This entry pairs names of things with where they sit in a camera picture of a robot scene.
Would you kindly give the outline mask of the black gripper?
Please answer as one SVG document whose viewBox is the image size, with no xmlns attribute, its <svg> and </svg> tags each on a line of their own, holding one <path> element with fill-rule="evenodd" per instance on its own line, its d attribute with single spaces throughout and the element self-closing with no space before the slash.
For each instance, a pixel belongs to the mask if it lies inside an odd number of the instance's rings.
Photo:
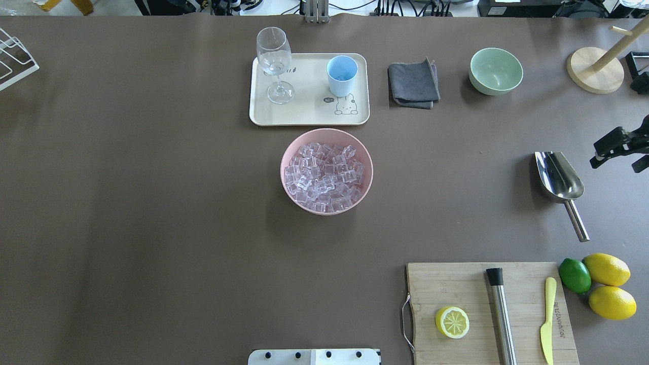
<svg viewBox="0 0 649 365">
<path fill-rule="evenodd" d="M 614 157 L 643 154 L 631 167 L 635 173 L 644 171 L 648 167 L 648 116 L 644 117 L 635 131 L 626 131 L 623 127 L 614 128 L 594 143 L 594 150 L 595 155 L 590 159 L 593 169 Z"/>
</svg>

